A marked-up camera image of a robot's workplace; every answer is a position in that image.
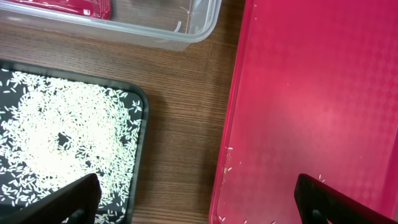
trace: pink tray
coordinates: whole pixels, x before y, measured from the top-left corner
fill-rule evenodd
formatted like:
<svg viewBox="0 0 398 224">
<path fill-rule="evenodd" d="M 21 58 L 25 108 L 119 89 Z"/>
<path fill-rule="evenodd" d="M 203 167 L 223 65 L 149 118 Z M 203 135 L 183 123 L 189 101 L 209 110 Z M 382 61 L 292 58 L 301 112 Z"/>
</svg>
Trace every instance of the pink tray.
<svg viewBox="0 0 398 224">
<path fill-rule="evenodd" d="M 299 173 L 393 218 L 398 1 L 247 0 L 210 223 L 301 223 Z"/>
</svg>

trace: black tray edge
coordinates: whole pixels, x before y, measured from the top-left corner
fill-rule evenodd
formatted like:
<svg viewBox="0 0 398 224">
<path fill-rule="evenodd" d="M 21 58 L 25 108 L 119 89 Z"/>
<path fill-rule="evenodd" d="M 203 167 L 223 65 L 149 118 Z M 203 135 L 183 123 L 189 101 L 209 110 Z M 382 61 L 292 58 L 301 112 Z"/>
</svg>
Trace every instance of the black tray edge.
<svg viewBox="0 0 398 224">
<path fill-rule="evenodd" d="M 124 215 L 124 220 L 122 221 L 122 223 L 130 224 L 132 222 L 134 201 L 136 198 L 142 150 L 144 148 L 144 144 L 145 144 L 145 140 L 146 140 L 147 125 L 148 125 L 148 121 L 149 121 L 150 106 L 149 106 L 148 97 L 145 94 L 145 92 L 141 88 L 139 88 L 137 85 L 128 83 L 128 82 L 124 82 L 124 81 L 112 80 L 109 78 L 95 77 L 92 75 L 79 74 L 79 73 L 69 72 L 69 71 L 55 69 L 55 68 L 47 68 L 47 67 L 42 67 L 42 66 L 38 66 L 38 65 L 30 65 L 27 63 L 13 62 L 13 61 L 3 60 L 3 59 L 0 59 L 0 68 L 31 73 L 34 75 L 45 75 L 45 76 L 56 77 L 56 78 L 64 78 L 64 79 L 71 80 L 71 81 L 97 84 L 97 85 L 106 86 L 106 87 L 110 87 L 110 88 L 117 88 L 120 90 L 135 93 L 141 98 L 142 104 L 143 104 L 142 121 L 141 121 L 139 137 L 138 137 L 138 140 L 141 139 L 141 141 L 138 141 L 138 145 L 137 145 L 136 162 L 134 164 L 134 171 L 133 171 L 133 176 L 132 176 L 132 180 L 131 180 L 132 183 L 130 185 L 130 196 L 129 196 L 129 200 L 127 203 L 127 210 Z"/>
</svg>

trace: clear plastic container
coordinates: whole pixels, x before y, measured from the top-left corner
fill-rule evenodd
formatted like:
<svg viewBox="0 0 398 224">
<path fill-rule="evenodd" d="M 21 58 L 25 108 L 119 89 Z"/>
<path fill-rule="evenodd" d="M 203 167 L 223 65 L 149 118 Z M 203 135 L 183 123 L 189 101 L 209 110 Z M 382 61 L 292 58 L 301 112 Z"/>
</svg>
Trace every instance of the clear plastic container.
<svg viewBox="0 0 398 224">
<path fill-rule="evenodd" d="M 0 0 L 0 20 L 94 39 L 183 50 L 213 31 L 221 0 L 112 0 L 110 21 Z"/>
</svg>

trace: red package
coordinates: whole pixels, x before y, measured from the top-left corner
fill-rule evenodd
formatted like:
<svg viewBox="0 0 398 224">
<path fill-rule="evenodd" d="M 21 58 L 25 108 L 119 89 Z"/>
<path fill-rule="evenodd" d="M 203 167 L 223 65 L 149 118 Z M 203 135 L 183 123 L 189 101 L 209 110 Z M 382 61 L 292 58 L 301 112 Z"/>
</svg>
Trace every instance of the red package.
<svg viewBox="0 0 398 224">
<path fill-rule="evenodd" d="M 111 18 L 111 0 L 7 0 L 98 19 Z"/>
</svg>

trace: wooden table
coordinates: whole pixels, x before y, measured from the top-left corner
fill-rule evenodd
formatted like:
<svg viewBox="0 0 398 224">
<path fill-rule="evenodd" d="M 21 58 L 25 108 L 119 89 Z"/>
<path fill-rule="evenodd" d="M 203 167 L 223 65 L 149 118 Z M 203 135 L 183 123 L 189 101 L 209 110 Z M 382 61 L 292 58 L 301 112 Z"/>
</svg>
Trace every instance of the wooden table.
<svg viewBox="0 0 398 224">
<path fill-rule="evenodd" d="M 243 7 L 223 0 L 213 33 L 183 52 L 0 23 L 0 58 L 139 85 L 151 111 L 133 223 L 207 223 Z"/>
</svg>

